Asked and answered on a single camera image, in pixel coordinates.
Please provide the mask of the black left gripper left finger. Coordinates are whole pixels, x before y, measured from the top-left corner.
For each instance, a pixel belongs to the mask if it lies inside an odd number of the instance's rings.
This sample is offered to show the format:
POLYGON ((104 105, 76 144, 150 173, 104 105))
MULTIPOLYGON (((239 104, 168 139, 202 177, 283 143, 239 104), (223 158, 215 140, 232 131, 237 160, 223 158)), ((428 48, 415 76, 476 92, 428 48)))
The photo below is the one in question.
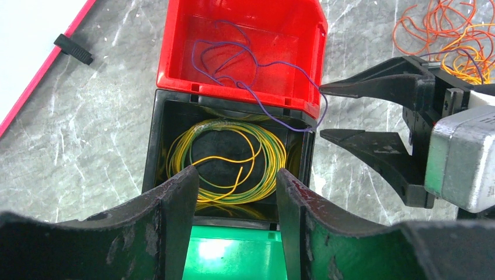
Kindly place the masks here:
POLYGON ((88 217, 47 223, 1 213, 2 279, 181 279, 199 179, 189 166, 88 217))

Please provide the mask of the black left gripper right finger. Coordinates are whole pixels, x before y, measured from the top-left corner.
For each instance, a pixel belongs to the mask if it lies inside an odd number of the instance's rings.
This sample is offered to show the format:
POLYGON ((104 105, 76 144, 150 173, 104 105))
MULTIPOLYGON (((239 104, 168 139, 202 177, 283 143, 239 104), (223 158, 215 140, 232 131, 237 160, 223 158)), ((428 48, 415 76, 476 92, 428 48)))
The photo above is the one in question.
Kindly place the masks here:
POLYGON ((288 279, 493 279, 494 221, 384 226, 345 211, 286 169, 276 197, 288 279))

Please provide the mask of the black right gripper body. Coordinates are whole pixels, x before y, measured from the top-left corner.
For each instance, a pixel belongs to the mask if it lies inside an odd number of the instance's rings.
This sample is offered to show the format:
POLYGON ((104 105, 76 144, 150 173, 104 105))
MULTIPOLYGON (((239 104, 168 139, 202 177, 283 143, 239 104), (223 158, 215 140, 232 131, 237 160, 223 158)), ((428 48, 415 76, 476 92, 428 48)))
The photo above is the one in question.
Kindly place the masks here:
POLYGON ((440 69, 438 62, 428 62, 416 56, 405 56, 414 70, 426 76, 413 104, 415 109, 403 109, 403 119, 409 129, 412 158, 421 175, 425 175, 428 149, 433 126, 441 118, 476 107, 475 92, 481 103, 494 96, 494 83, 471 85, 440 69))

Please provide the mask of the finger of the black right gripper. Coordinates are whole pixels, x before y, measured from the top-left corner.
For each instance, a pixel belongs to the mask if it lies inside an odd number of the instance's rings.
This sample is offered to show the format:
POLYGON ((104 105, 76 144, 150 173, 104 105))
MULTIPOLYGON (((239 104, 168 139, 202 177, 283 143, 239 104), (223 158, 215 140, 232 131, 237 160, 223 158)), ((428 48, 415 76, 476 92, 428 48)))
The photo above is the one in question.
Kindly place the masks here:
POLYGON ((324 95, 358 99, 371 97, 413 111, 433 106, 435 76, 427 61, 416 56, 391 58, 350 78, 320 86, 324 95))
POLYGON ((406 206, 433 208, 435 196, 424 188, 425 168, 408 153, 397 132, 323 129, 320 136, 374 169, 406 206))

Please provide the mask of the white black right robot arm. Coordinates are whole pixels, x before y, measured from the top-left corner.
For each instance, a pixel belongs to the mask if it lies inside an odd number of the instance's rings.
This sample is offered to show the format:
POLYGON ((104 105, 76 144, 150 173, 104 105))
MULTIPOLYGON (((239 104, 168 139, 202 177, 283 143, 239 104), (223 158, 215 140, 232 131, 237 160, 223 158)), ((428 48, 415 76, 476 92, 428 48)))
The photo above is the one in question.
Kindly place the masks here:
POLYGON ((494 85, 472 85, 417 56, 389 59, 320 87, 324 95, 399 104, 410 131, 408 152, 395 132, 324 129, 322 138, 378 172, 406 206, 440 198, 459 218, 494 216, 494 85))

